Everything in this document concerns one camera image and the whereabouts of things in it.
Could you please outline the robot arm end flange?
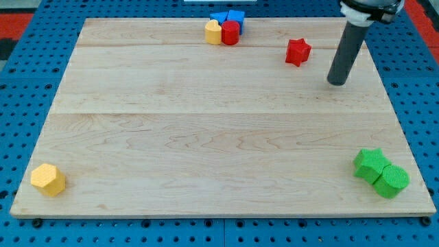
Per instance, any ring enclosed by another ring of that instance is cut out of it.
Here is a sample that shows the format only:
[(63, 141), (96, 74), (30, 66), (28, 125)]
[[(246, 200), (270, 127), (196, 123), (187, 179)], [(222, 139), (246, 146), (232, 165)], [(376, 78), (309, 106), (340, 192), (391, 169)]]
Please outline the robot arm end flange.
[(350, 24), (369, 27), (374, 22), (390, 24), (405, 0), (340, 0), (341, 13)]

